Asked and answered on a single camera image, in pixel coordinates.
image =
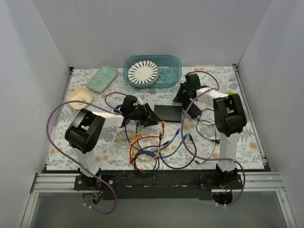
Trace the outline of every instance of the black and white plate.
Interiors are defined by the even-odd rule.
[[[135,63],[128,70],[128,79],[134,84],[151,84],[157,80],[157,77],[157,65],[148,60]]]

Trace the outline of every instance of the gray wall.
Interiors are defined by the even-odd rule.
[[[304,227],[304,2],[273,0],[239,64],[266,157]]]
[[[0,226],[19,227],[68,68],[31,0],[0,0]]]
[[[33,0],[64,60],[122,67],[171,54],[184,66],[238,63],[271,0]]]

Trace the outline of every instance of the white wall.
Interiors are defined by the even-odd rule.
[[[238,63],[271,0],[33,0],[73,67],[122,67],[133,55],[184,66]]]
[[[0,226],[19,227],[68,68],[31,0],[0,0]]]
[[[304,227],[304,1],[273,0],[239,64],[266,157]]]

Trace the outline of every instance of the tabletop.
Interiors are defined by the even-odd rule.
[[[244,102],[243,95],[240,90],[239,82],[231,66],[195,66],[195,67],[182,67],[182,77],[180,82],[185,81],[184,75],[190,71],[194,70],[204,70],[212,74],[219,82],[220,89],[219,92],[233,92],[240,95],[242,104],[244,106],[245,114],[247,117],[247,124],[241,133],[238,147],[237,147],[237,160],[243,165],[245,169],[263,169],[263,162],[261,158],[261,150],[258,145],[255,132],[252,126],[252,120],[249,117],[248,109]],[[71,75],[71,80],[68,85],[67,95],[73,92],[75,89],[80,87],[86,87],[88,80],[98,71],[98,69],[74,69]],[[93,95],[93,104],[109,110],[108,106],[104,102],[106,94],[110,92],[121,92],[128,95],[141,96],[144,103],[148,103],[153,109],[154,105],[180,105],[179,103],[174,103],[173,99],[179,89],[180,84],[176,84],[171,88],[146,88],[146,89],[136,89],[130,87],[123,77],[123,69],[118,68],[119,75],[114,79],[114,81],[101,93],[90,90]],[[215,87],[216,83],[213,79],[204,74],[198,73],[200,82],[202,85],[208,85],[210,87]],[[107,101],[112,106],[117,106],[122,104],[124,96],[122,95],[109,95]],[[210,106],[196,102],[195,103],[201,110],[205,108],[211,108]],[[87,107],[91,111],[99,111],[93,107]],[[65,132],[72,120],[76,116],[78,111],[73,110],[69,105],[65,105],[60,113],[59,121],[57,123],[56,129],[53,134],[54,142],[61,148],[65,153],[69,154],[73,158],[77,159],[76,154],[68,145],[68,142],[64,139]],[[214,116],[212,111],[205,111],[201,119],[214,122]],[[197,147],[197,155],[201,157],[212,158],[219,157],[219,145],[216,145],[214,152],[212,153],[215,144],[204,138],[202,138],[196,131],[197,120],[186,118],[184,124],[184,133],[191,133],[194,142]],[[180,128],[180,123],[166,123],[165,124],[165,135],[162,142],[170,141],[178,128]],[[131,121],[127,125],[127,130],[136,131],[136,122]],[[159,135],[162,131],[161,124],[143,127],[140,126],[139,130],[142,133],[150,135]],[[204,126],[199,123],[198,130],[204,136],[214,139],[214,128],[213,126]],[[124,131],[124,128],[106,128],[101,131],[100,138],[95,146],[95,157],[102,170],[133,170],[133,166],[130,164],[129,150],[130,146],[121,145],[116,141],[116,135],[120,131]],[[181,133],[177,135],[175,140],[165,149],[161,151],[161,154],[168,155],[179,146],[181,143]],[[187,145],[194,152],[193,145],[189,138],[186,139]],[[155,145],[153,139],[143,139],[141,140],[141,146]],[[165,158],[166,163],[172,167],[182,167],[187,164],[192,159],[192,155],[189,154],[183,145],[177,150],[177,152],[168,158]],[[152,169],[155,161],[136,161],[138,168],[142,169]],[[186,167],[187,170],[195,169],[214,169],[216,161],[207,161],[204,164],[198,164],[192,162],[191,165]],[[48,171],[75,171],[78,165],[73,163],[71,160],[59,153],[55,148],[51,147],[49,150],[48,160],[47,160],[47,170]],[[160,170],[170,170],[162,161],[160,161]]]

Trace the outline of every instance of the striped plate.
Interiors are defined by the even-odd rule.
[[[157,80],[157,77],[157,65],[148,60],[135,63],[128,70],[128,79],[134,84],[151,84]]]

